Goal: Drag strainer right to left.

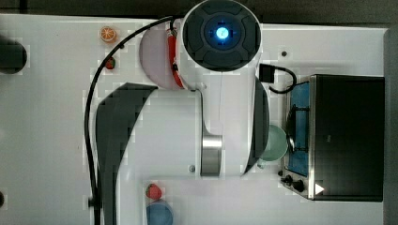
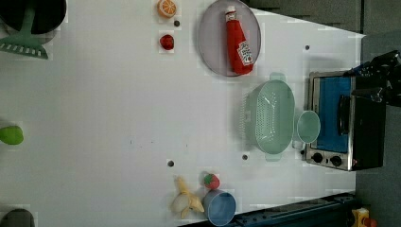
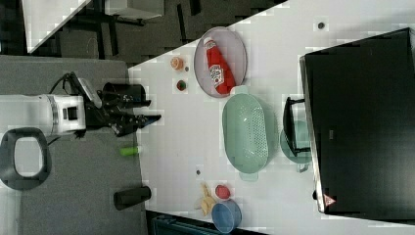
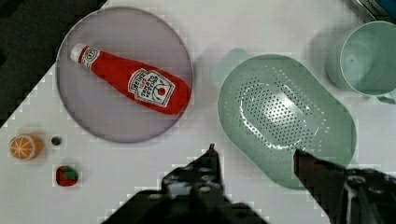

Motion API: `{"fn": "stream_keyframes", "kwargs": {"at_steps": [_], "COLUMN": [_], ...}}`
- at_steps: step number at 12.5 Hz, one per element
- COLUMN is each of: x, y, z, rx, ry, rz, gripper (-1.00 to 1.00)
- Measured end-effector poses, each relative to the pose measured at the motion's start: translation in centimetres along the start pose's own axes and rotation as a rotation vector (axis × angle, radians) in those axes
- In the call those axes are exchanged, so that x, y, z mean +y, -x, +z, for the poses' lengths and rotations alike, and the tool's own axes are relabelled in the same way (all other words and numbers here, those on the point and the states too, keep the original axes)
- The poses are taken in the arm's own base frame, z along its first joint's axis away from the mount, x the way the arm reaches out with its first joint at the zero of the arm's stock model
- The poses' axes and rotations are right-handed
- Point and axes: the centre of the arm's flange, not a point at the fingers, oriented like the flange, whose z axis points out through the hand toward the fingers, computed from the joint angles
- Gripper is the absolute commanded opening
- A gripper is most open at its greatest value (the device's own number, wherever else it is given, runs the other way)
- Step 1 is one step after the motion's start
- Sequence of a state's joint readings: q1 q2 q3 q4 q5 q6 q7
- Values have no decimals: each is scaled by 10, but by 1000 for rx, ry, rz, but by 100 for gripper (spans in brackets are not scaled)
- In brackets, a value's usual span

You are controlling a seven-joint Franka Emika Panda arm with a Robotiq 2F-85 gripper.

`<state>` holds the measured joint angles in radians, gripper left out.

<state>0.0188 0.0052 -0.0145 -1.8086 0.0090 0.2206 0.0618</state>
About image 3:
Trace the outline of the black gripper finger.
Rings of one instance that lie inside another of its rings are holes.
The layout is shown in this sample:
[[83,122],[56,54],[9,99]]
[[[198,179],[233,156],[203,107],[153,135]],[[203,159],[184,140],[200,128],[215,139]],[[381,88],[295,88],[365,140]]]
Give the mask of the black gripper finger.
[[142,108],[149,107],[151,101],[137,95],[105,93],[103,95],[103,104],[106,107]]
[[161,115],[137,115],[133,117],[131,124],[137,128],[144,128],[160,119]]

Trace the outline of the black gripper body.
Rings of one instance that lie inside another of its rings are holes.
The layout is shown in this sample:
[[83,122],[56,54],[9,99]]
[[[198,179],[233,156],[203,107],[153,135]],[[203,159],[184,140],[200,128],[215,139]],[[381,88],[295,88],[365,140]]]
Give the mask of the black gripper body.
[[102,90],[95,90],[89,81],[76,80],[76,94],[83,97],[86,127],[76,131],[77,137],[83,137],[89,130],[109,127],[115,136],[121,137],[135,132],[138,128],[131,122],[134,114],[128,112],[133,108],[106,107],[103,104]]

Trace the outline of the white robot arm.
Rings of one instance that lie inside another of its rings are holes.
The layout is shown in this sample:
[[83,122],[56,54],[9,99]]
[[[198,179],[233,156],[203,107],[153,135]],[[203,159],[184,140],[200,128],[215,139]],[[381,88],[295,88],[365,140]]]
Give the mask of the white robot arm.
[[[31,190],[46,181],[52,171],[49,138],[72,134],[81,138],[86,131],[103,127],[121,137],[161,118],[128,112],[151,105],[141,85],[108,82],[95,90],[88,80],[73,73],[65,74],[59,82],[68,83],[70,92],[1,97],[1,182],[11,189]],[[18,172],[16,165],[17,150],[24,139],[34,141],[33,155],[41,160],[40,169],[29,176]]]

